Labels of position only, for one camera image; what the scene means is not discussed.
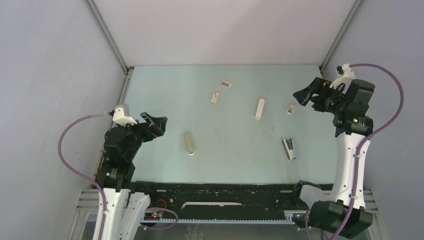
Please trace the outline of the beige stapler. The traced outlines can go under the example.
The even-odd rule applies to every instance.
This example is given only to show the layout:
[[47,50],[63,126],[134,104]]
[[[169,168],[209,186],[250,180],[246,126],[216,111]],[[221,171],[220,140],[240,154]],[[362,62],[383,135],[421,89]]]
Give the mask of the beige stapler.
[[193,138],[190,132],[185,132],[184,133],[184,139],[185,139],[185,143],[186,143],[186,148],[187,148],[187,153],[189,156],[194,155],[195,153],[195,149],[194,149],[194,142],[193,142]]

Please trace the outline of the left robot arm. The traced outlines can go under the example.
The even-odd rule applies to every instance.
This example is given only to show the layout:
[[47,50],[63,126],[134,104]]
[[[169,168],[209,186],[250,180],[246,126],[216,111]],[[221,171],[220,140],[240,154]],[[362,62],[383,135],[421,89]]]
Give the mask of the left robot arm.
[[122,204],[128,193],[135,171],[133,160],[143,143],[165,134],[168,118],[153,117],[146,112],[139,122],[129,116],[122,107],[109,112],[116,124],[104,135],[103,163],[97,178],[100,219],[97,221],[96,239],[106,240],[116,232],[118,213],[116,206]]

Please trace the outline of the small pink stapler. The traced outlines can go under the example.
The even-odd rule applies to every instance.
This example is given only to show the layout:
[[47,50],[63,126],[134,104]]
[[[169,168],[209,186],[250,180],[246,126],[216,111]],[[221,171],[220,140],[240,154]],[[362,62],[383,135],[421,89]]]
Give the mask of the small pink stapler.
[[286,111],[286,112],[287,112],[289,115],[291,115],[291,114],[293,113],[293,111],[295,110],[296,106],[297,106],[297,104],[296,104],[295,102],[292,102],[292,103],[290,104],[290,106],[288,107],[288,109],[287,109],[287,111]]

